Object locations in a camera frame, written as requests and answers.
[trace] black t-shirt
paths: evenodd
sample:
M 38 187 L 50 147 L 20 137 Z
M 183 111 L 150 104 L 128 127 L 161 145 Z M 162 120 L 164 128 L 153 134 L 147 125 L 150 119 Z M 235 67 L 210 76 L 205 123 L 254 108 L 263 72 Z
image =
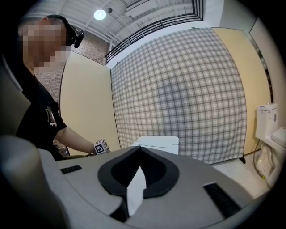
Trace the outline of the black t-shirt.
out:
M 53 146 L 53 140 L 58 131 L 66 127 L 58 113 L 58 103 L 23 64 L 22 42 L 19 38 L 14 44 L 15 49 L 10 50 L 10 53 L 5 57 L 23 89 L 22 93 L 31 102 L 16 136 L 27 139 L 37 148 L 49 151 L 56 161 L 62 160 L 64 157 Z

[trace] toilet tank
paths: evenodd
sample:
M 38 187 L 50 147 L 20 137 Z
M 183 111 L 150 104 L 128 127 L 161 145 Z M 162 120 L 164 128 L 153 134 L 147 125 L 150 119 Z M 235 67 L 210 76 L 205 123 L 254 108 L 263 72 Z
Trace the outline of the toilet tank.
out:
M 278 129 L 277 104 L 271 103 L 257 107 L 257 127 L 255 137 L 264 139 Z

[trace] white floor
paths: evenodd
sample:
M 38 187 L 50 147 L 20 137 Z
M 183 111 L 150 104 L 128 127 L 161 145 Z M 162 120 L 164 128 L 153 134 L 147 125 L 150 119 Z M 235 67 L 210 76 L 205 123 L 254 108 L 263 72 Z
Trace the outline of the white floor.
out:
M 255 171 L 253 166 L 253 154 L 245 156 L 246 164 L 240 159 L 229 160 L 212 164 L 214 168 L 235 180 L 244 187 L 253 198 L 256 198 L 269 191 L 265 180 Z

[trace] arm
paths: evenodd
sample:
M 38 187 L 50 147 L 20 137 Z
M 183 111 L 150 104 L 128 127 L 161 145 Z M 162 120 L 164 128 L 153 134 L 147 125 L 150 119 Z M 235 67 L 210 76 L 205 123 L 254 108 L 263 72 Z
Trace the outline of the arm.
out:
M 77 151 L 85 153 L 95 152 L 92 142 L 86 140 L 69 127 L 65 127 L 64 129 L 59 130 L 57 135 L 55 136 L 55 139 L 63 145 Z

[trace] plaid curtain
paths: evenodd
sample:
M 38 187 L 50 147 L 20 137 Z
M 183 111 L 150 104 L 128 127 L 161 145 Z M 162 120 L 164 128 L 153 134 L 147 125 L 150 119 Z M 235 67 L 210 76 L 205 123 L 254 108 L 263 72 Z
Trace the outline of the plaid curtain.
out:
M 111 71 L 121 147 L 177 136 L 179 155 L 215 163 L 243 155 L 246 103 L 231 55 L 212 29 L 154 39 Z

